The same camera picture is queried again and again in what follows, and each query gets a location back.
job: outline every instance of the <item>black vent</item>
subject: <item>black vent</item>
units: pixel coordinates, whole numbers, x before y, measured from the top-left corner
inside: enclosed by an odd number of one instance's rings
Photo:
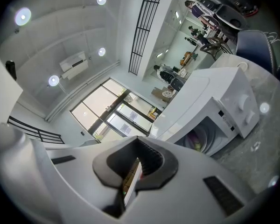
[[[204,178],[203,181],[226,215],[230,216],[243,207],[243,204],[216,177]]]
[[[81,64],[83,62],[83,60],[76,62],[75,64],[72,65],[72,68],[74,68],[75,66]]]
[[[64,156],[64,157],[60,157],[60,158],[54,158],[54,159],[51,159],[53,164],[60,164],[60,163],[64,163],[64,162],[68,162],[68,161],[72,161],[76,159],[74,156],[72,155],[69,155],[69,156]]]
[[[162,166],[162,155],[144,142],[139,141],[139,144],[137,145],[137,151],[144,176],[152,174]]]

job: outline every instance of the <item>table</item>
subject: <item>table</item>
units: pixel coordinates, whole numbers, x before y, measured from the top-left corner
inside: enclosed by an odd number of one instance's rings
[[[265,102],[270,108],[260,113],[259,123],[245,139],[238,135],[212,158],[259,193],[280,174],[280,82],[257,64],[235,55],[222,54],[211,68],[236,67],[240,62],[248,64],[245,74],[257,104]]]

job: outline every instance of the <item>recessed light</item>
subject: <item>recessed light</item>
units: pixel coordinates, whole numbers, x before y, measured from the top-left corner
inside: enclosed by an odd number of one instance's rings
[[[49,78],[49,85],[50,86],[56,86],[59,83],[59,77],[58,76],[51,76]]]
[[[14,22],[19,25],[23,26],[25,25],[31,18],[31,11],[27,7],[21,8],[14,17]]]
[[[99,5],[104,5],[106,3],[107,0],[97,0],[97,3]]]
[[[106,49],[103,48],[103,47],[98,50],[98,55],[99,56],[103,56],[105,53],[106,53]]]
[[[270,105],[264,102],[260,105],[259,110],[262,113],[267,113],[270,110]]]

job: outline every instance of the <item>metal railing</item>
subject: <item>metal railing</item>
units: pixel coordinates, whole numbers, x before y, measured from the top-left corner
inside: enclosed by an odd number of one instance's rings
[[[64,144],[64,141],[61,139],[60,134],[51,133],[39,128],[35,128],[31,125],[25,124],[22,121],[19,121],[18,119],[15,119],[14,117],[9,116],[7,123],[17,127],[17,129],[20,129],[25,134],[29,135],[32,139],[40,140],[44,143]]]
[[[129,72],[137,75],[148,34],[160,0],[143,0],[133,40]]]

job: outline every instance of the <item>wire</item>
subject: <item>wire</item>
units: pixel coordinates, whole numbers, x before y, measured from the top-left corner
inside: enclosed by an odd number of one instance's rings
[[[241,69],[243,70],[243,72],[245,72],[248,69],[248,64],[246,62],[240,62],[237,67],[239,67],[240,64],[246,64],[246,69],[244,70],[242,67]]]

